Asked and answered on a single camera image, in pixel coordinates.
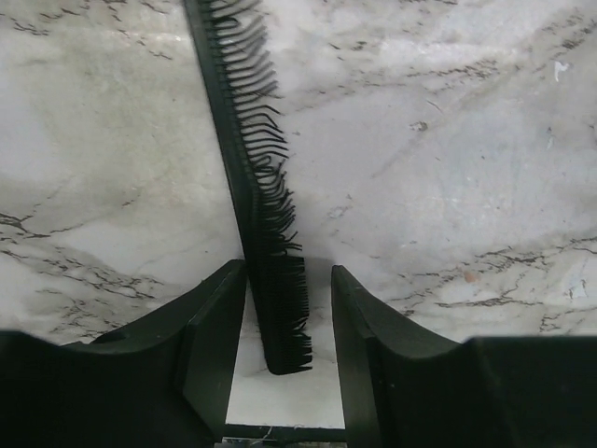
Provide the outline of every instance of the comb teeth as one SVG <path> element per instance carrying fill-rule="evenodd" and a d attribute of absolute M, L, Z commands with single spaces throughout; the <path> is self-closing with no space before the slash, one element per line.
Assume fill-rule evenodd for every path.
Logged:
<path fill-rule="evenodd" d="M 280 113 L 266 102 L 278 84 L 265 50 L 264 19 L 256 13 L 259 3 L 185 0 L 231 184 L 265 358 L 272 373 L 286 374 L 310 369 L 312 344 L 304 332 L 309 302 L 301 245 L 291 231 L 296 208 L 286 186 L 287 141 L 273 118 Z M 241 166 L 243 182 L 231 168 Z M 237 198 L 239 191 L 243 200 Z M 250 212 L 244 213 L 241 202 L 247 195 Z"/>

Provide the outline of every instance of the white marble surface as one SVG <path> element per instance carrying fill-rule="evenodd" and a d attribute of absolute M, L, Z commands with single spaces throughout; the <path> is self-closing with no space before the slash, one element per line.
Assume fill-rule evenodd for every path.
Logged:
<path fill-rule="evenodd" d="M 597 333 L 597 4 L 267 0 L 313 370 L 231 423 L 342 427 L 329 272 L 461 341 Z M 178 0 L 0 3 L 0 327 L 133 320 L 241 254 Z"/>

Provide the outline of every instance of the white floor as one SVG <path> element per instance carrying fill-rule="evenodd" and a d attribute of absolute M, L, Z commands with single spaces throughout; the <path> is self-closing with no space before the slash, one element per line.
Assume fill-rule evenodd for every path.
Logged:
<path fill-rule="evenodd" d="M 329 272 L 461 341 L 597 333 L 597 4 L 267 0 L 313 370 L 247 310 L 231 423 L 342 427 Z M 88 341 L 240 250 L 177 0 L 0 4 L 0 327 Z"/>

